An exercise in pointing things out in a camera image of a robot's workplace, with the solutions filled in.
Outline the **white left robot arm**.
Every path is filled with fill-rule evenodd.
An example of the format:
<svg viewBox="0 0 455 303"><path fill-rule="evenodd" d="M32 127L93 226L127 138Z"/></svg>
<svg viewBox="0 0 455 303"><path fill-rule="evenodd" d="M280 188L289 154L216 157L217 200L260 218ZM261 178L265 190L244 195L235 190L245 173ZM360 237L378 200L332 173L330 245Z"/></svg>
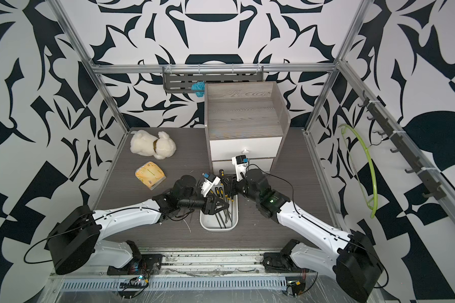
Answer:
<svg viewBox="0 0 455 303"><path fill-rule="evenodd" d="M165 220L182 221L179 214L200 210L215 215L229 205L216 195L221 178L204 174L200 181L191 175L178 179L171 189L144 202L109 210L78 207L49 233L46 247L58 275L72 273L84 265L109 266L124 275L145 275L146 259L133 241L111 242L107 238L143 225Z"/></svg>

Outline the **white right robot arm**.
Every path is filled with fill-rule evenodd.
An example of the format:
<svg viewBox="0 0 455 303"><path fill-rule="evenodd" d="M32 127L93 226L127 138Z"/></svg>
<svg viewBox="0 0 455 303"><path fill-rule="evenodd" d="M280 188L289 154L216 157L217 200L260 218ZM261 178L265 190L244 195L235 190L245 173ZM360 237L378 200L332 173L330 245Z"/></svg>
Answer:
<svg viewBox="0 0 455 303"><path fill-rule="evenodd" d="M222 176L221 181L227 195L241 194L255 202L264 217L299 233L321 250L312 253L301 242L289 245L289 259L298 268L331 277L357 302L368 300L385 268L365 234L347 233L312 216L273 189L260 169Z"/></svg>

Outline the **white storage tray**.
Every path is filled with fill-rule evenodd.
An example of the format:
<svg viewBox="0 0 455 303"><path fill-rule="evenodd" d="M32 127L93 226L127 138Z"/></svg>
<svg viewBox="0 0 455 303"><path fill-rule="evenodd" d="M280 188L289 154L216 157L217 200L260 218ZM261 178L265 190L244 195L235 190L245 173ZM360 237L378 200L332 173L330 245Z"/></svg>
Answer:
<svg viewBox="0 0 455 303"><path fill-rule="evenodd" d="M200 224L206 230L210 232L227 232L232 231L239 222L239 208L238 208L238 196L229 198L226 190L222 184L219 184L211 190L216 193L219 198L223 198L224 202L229 205L229 208L222 210L215 215L204 215L200 214Z"/></svg>

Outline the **yellow tissue pack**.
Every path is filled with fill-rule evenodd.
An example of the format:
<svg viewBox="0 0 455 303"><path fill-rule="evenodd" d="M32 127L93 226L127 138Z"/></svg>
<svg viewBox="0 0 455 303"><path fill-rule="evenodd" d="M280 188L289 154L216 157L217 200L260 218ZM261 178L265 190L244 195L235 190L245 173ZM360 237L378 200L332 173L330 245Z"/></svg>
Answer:
<svg viewBox="0 0 455 303"><path fill-rule="evenodd" d="M153 162L148 162L138 168L135 171L135 177L152 191L166 179L163 170Z"/></svg>

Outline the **grey wooden drawer cabinet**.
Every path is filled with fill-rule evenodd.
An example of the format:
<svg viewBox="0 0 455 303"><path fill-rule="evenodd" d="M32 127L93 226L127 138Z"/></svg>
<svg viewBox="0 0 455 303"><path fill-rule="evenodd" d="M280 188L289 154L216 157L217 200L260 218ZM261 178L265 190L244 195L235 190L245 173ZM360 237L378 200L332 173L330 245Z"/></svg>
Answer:
<svg viewBox="0 0 455 303"><path fill-rule="evenodd" d="M208 83L205 131L214 173L235 173L233 157L244 155L269 172L276 165L291 117L276 82Z"/></svg>

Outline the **white plush dog toy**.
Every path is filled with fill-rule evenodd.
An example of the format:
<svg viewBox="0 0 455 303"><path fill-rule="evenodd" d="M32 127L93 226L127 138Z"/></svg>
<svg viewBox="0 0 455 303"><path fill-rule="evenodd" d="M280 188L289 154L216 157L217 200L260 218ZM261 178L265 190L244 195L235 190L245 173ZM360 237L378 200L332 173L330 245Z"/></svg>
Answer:
<svg viewBox="0 0 455 303"><path fill-rule="evenodd" d="M154 136L144 130L138 130L133 132L130 151L144 157L163 160L174 155L176 144L164 131L160 131L157 136Z"/></svg>

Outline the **left controller board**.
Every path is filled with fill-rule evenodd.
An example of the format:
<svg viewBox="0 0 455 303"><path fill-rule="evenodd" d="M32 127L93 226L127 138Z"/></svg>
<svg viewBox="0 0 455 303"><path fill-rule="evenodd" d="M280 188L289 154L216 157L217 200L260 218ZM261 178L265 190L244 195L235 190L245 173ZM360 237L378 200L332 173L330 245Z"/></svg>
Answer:
<svg viewBox="0 0 455 303"><path fill-rule="evenodd" d="M119 285L120 290L128 290L128 289L133 289L133 290L142 290L146 289L149 287L149 277L145 275L140 275L137 277L133 277L132 279L128 281L123 281Z"/></svg>

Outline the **controller board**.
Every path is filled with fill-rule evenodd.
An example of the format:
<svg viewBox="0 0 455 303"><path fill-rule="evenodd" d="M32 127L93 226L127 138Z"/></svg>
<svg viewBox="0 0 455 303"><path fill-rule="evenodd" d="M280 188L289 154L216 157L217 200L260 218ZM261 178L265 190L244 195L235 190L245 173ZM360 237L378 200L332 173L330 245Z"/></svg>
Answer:
<svg viewBox="0 0 455 303"><path fill-rule="evenodd" d="M298 297L302 295L306 288L306 282L303 280L290 280L287 281L286 294L292 297Z"/></svg>
<svg viewBox="0 0 455 303"><path fill-rule="evenodd" d="M119 285L120 290L128 290L128 289L133 289L133 290L142 290L146 289L149 287L149 277L145 275L140 275L137 277L133 277L132 279L128 281L123 281Z"/></svg>

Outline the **teal cloth ball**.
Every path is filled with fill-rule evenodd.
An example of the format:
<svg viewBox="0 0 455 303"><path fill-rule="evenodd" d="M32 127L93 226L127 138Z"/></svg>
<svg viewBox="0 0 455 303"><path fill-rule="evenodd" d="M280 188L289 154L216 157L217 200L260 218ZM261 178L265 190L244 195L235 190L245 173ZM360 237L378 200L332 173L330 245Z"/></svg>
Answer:
<svg viewBox="0 0 455 303"><path fill-rule="evenodd" d="M196 94L197 97L203 97L205 95L205 83L204 82L196 82L192 85L192 90Z"/></svg>

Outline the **right controller board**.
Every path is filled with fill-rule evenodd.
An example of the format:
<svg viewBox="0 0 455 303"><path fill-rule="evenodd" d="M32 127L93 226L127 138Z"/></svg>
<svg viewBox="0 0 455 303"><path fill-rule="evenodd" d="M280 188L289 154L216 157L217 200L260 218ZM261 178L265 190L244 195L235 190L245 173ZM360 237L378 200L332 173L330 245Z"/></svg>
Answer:
<svg viewBox="0 0 455 303"><path fill-rule="evenodd" d="M292 297L298 297L302 295L306 288L306 282L303 280L290 280L287 281L286 294Z"/></svg>

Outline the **green hoop hanger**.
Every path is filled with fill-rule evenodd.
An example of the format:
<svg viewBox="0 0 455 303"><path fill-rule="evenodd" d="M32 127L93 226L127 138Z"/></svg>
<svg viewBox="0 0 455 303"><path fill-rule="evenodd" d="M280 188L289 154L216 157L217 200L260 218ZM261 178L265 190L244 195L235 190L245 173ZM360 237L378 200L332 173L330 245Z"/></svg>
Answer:
<svg viewBox="0 0 455 303"><path fill-rule="evenodd" d="M371 219L376 217L379 208L379 193L375 164L370 148L362 135L352 126L339 126L340 134L348 153L349 162L358 182L363 200L370 211Z"/></svg>

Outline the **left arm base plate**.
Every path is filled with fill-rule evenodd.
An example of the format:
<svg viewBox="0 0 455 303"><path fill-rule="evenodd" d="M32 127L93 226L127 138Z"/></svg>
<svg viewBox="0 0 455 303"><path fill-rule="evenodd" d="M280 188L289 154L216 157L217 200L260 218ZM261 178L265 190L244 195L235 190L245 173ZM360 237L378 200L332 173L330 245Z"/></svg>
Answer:
<svg viewBox="0 0 455 303"><path fill-rule="evenodd" d="M134 257L122 268L110 266L107 275L151 275L161 269L162 261L162 254L141 255L141 257Z"/></svg>

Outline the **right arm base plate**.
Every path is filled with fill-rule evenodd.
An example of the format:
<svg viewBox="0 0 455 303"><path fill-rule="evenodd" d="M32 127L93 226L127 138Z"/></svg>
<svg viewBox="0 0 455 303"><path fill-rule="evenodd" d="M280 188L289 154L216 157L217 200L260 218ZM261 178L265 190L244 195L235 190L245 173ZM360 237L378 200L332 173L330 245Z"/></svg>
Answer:
<svg viewBox="0 0 455 303"><path fill-rule="evenodd" d="M301 268L288 255L280 252L265 252L262 265L267 273L302 273L309 272L308 268Z"/></svg>

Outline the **grey wall shelf rack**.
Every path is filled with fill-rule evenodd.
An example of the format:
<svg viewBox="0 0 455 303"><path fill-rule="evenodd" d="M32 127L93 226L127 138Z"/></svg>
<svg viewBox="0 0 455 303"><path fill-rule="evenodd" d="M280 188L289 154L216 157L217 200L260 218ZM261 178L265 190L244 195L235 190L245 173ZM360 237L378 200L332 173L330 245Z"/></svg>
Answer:
<svg viewBox="0 0 455 303"><path fill-rule="evenodd" d="M196 82L208 83L238 83L264 81L264 68L235 68L213 71L203 71L200 67L188 71L173 71L163 68L163 88L168 93L194 93L192 85Z"/></svg>

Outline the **grey hook rail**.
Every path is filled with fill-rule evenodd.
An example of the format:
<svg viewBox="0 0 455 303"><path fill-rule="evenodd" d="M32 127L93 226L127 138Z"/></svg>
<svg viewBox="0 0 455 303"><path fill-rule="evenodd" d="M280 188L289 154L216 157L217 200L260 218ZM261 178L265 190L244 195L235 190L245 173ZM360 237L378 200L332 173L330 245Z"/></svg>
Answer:
<svg viewBox="0 0 455 303"><path fill-rule="evenodd" d="M423 193L424 198L435 198L441 200L447 196L442 188L442 183L437 180L432 171L436 168L426 166L423 161L423 155L420 155L416 148L412 148L411 141L406 131L390 117L389 113L381 105L379 100L370 100L363 91L363 103L360 107L365 107L370 113L369 121L376 121L382 128L381 131L374 131L383 138L387 138L394 148L390 149L393 154L400 154L409 165L409 169L405 169L407 174L416 174L426 188L426 193Z"/></svg>

